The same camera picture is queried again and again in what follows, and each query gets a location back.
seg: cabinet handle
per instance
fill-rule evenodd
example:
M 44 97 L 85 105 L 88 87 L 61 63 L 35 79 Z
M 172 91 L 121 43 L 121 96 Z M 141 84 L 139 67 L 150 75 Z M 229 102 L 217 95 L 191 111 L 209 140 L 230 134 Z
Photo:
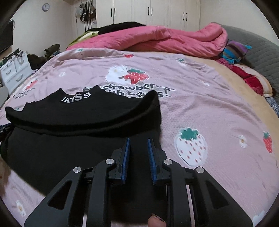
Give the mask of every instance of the cabinet handle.
M 23 59 L 23 61 L 22 61 L 22 62 L 20 62 L 20 61 L 18 61 L 18 62 L 19 62 L 19 64 L 21 64 L 21 65 L 22 65 L 22 64 L 24 63 L 24 59 Z
M 21 74 L 21 77 L 17 78 L 16 81 L 20 82 L 22 80 L 22 78 L 23 78 L 23 74 Z
M 12 69 L 10 69 L 10 71 L 9 72 L 6 72 L 6 74 L 8 75 L 8 74 L 10 74 L 10 72 L 12 71 Z

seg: strawberry print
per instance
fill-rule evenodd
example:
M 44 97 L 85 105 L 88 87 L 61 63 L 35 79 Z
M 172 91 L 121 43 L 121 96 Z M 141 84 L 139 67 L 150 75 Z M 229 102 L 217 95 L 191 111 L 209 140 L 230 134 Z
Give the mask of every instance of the strawberry print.
M 80 49 L 77 49 L 75 50 L 75 56 L 77 59 L 81 59 L 83 58 L 83 55 L 84 55 L 84 49 L 83 48 L 80 48 Z
M 263 141 L 269 153 L 272 153 L 272 139 L 268 132 L 264 132 Z
M 181 65 L 187 65 L 187 63 L 185 62 L 185 60 L 183 58 L 178 59 L 177 62 L 180 63 Z
M 144 71 L 137 70 L 137 69 L 130 69 L 128 70 L 128 74 L 124 76 L 125 80 L 130 79 L 131 84 L 136 84 L 139 81 L 144 81 L 149 79 L 149 76 L 145 74 Z
M 33 80 L 32 82 L 30 82 L 28 85 L 26 85 L 26 86 L 23 88 L 23 91 L 26 91 L 26 90 L 32 88 L 32 87 L 38 82 L 38 80 L 39 80 L 39 79 L 37 78 L 37 79 Z
M 207 157 L 207 143 L 198 130 L 180 130 L 175 138 L 176 150 L 180 157 L 191 167 L 200 166 Z
M 132 58 L 134 56 L 134 54 L 126 54 L 124 55 L 125 58 Z

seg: white wardrobe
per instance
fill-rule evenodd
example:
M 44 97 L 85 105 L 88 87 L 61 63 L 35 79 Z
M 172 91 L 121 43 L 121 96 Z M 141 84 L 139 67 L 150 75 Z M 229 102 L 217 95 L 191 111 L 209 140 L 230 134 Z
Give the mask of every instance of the white wardrobe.
M 136 21 L 199 30 L 200 0 L 96 0 L 97 27 Z

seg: wall clock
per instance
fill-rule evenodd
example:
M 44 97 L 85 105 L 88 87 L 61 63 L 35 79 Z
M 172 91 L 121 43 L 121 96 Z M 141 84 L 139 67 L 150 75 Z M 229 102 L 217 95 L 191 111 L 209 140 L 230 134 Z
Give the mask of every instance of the wall clock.
M 44 12 L 47 12 L 48 10 L 49 10 L 49 4 L 48 3 L 45 3 L 43 6 L 42 6 L 42 10 L 44 11 Z

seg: white wall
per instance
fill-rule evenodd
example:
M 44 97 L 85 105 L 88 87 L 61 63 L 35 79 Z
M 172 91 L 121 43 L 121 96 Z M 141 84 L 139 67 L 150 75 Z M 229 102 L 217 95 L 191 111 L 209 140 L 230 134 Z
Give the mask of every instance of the white wall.
M 50 4 L 47 12 L 42 10 L 45 3 Z M 60 49 L 64 51 L 74 40 L 72 7 L 63 0 L 27 0 L 12 19 L 16 23 L 13 31 L 14 44 L 0 59 L 17 48 L 44 56 L 44 49 L 60 43 Z
M 245 29 L 279 46 L 273 28 L 251 0 L 201 0 L 200 29 L 210 22 Z

